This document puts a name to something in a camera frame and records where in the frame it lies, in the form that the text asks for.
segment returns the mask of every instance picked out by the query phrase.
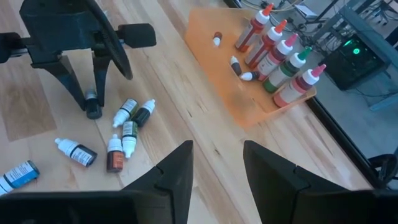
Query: wooden tabletop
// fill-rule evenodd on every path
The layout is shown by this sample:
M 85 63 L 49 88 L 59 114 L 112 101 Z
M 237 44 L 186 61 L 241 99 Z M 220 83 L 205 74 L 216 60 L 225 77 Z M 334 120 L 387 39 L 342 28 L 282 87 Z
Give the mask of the wooden tabletop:
M 259 223 L 243 164 L 243 142 L 252 139 L 294 163 L 349 189 L 369 184 L 306 105 L 245 131 L 235 125 L 183 41 L 193 7 L 226 7 L 219 0 L 102 0 L 113 26 L 149 22 L 157 46 L 127 50 L 134 79 L 111 64 L 103 117 L 86 118 L 66 89 L 25 55 L 0 65 L 0 173 L 31 159 L 41 175 L 15 192 L 120 190 L 187 139 L 194 141 L 195 180 L 190 223 Z M 0 2 L 0 32 L 29 36 L 22 0 Z M 82 89 L 94 84 L 91 52 L 65 52 Z M 112 119 L 126 98 L 157 107 L 139 132 L 135 154 L 120 174 L 105 171 Z M 98 153 L 89 168 L 64 156 L 55 138 L 76 140 Z

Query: cable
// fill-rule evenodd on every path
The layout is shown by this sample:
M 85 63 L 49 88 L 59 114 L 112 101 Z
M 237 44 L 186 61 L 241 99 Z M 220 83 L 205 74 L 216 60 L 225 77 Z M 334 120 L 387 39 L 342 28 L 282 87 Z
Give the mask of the cable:
M 296 5 L 297 2 L 299 2 L 300 0 L 295 0 L 290 6 L 283 8 L 283 9 L 274 9 L 272 10 L 272 12 L 285 12 L 285 11 L 290 11 L 292 9 L 294 9 L 294 6 Z M 241 0 L 241 3 L 244 4 L 247 7 L 250 7 L 252 9 L 255 10 L 263 10 L 263 8 L 257 4 L 254 4 L 252 2 L 250 2 L 249 0 Z

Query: black cable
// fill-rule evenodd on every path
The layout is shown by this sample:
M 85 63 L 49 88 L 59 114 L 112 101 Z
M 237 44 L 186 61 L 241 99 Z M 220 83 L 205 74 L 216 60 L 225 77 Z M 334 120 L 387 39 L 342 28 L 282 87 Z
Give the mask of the black cable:
M 358 88 L 355 88 L 355 90 L 358 91 L 358 93 L 355 93 L 355 92 L 352 92 L 352 91 L 347 91 L 347 93 L 352 93 L 352 94 L 361 95 L 361 96 L 367 96 L 367 97 L 385 97 L 385 96 L 391 96 L 391 95 L 394 95 L 394 94 L 398 93 L 398 91 L 396 91 L 396 92 L 393 92 L 393 93 L 386 93 L 386 94 L 381 94 L 381 95 L 369 95 L 369 94 L 363 93 Z

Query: green squeeze bottle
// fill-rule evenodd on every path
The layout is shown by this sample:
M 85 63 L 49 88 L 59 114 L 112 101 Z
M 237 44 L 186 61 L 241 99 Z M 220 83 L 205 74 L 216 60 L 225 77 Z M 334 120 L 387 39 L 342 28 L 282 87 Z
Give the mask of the green squeeze bottle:
M 306 47 L 301 53 L 294 53 L 269 75 L 262 84 L 269 93 L 275 93 L 285 82 L 290 80 L 305 64 L 305 59 L 311 52 L 311 47 Z

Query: bottle label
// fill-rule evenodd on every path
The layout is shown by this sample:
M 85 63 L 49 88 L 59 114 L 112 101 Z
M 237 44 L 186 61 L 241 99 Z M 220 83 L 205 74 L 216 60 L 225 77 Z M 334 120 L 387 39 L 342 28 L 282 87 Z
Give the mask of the bottle label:
M 288 77 L 281 69 L 281 66 L 279 66 L 277 69 L 275 69 L 268 78 L 268 81 L 274 86 L 279 88 L 280 86 L 283 85 L 283 83 L 286 82 L 290 77 Z
M 137 123 L 131 121 L 131 122 L 125 122 L 123 124 L 123 137 L 125 136 L 134 136 L 136 137 L 138 133 L 138 125 Z
M 123 169 L 124 153 L 123 152 L 112 152 L 113 153 L 113 168 Z
M 80 149 L 80 147 L 77 147 L 70 157 L 84 166 L 87 166 L 89 161 L 93 158 L 91 154 L 87 153 L 83 149 Z
M 6 172 L 4 176 L 9 181 L 10 186 L 16 189 L 37 178 L 39 174 L 28 162 L 24 162 L 9 172 Z
M 127 99 L 123 104 L 122 108 L 128 112 L 132 112 L 134 108 L 137 106 L 137 102 L 133 99 Z
M 257 41 L 257 43 L 255 44 L 255 46 L 253 47 L 253 49 L 249 52 L 248 56 L 246 57 L 246 59 L 244 60 L 244 62 L 248 65 L 250 65 L 250 63 L 252 62 L 257 53 L 259 53 L 260 50 L 262 50 L 264 46 L 264 42 L 262 41 L 262 38 L 259 39 L 259 41 Z
M 286 103 L 291 103 L 303 95 L 303 93 L 294 88 L 294 82 L 295 80 L 292 80 L 283 90 L 278 93 Z
M 242 46 L 244 40 L 246 40 L 252 29 L 253 26 L 251 25 L 251 23 L 249 23 L 248 26 L 243 30 L 243 33 L 239 36 L 239 39 L 236 41 L 236 48 L 240 48 Z
M 261 60 L 259 66 L 257 67 L 261 75 L 268 76 L 281 61 L 278 61 L 271 53 L 267 54 L 264 59 Z

